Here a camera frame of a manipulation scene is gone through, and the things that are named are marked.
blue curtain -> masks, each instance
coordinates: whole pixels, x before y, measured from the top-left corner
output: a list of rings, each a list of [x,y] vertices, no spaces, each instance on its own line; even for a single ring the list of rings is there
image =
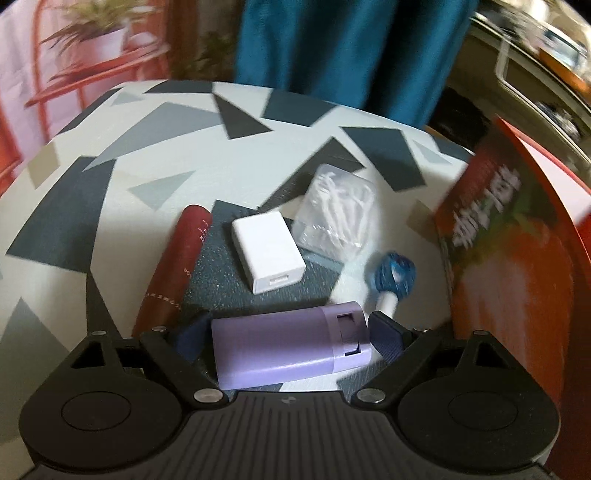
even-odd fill
[[[478,0],[246,0],[238,83],[429,119]]]

transparent plastic box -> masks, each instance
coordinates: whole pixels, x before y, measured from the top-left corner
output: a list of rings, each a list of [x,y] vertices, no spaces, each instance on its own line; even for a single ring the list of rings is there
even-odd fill
[[[295,216],[291,234],[300,247],[346,263],[367,241],[375,201],[373,183],[322,164]]]

white power adapter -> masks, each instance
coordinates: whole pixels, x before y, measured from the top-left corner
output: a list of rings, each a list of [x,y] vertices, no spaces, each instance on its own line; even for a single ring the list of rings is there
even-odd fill
[[[234,220],[232,240],[253,293],[286,287],[304,276],[306,263],[280,212]]]

tabletop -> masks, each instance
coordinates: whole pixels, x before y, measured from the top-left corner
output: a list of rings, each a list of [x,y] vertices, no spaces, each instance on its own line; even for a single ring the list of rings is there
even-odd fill
[[[24,401],[107,314],[130,334],[148,283],[183,208],[213,214],[183,301],[183,316],[216,316],[357,301],[389,250],[413,260],[417,281],[396,319],[449,319],[431,212],[466,166],[461,147],[392,120],[262,87],[178,80],[106,92],[46,145],[0,198],[0,465],[31,465],[18,435]],[[300,284],[253,295],[225,226],[278,209],[289,223],[316,168],[329,163],[376,185],[368,244],[342,266],[304,255]],[[86,305],[104,305],[97,312]],[[272,385],[350,395],[383,367]]]

purple bottle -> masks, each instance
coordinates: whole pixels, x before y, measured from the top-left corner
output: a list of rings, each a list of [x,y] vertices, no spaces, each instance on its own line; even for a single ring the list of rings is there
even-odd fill
[[[222,390],[316,377],[371,360],[365,315],[355,301],[212,321]]]

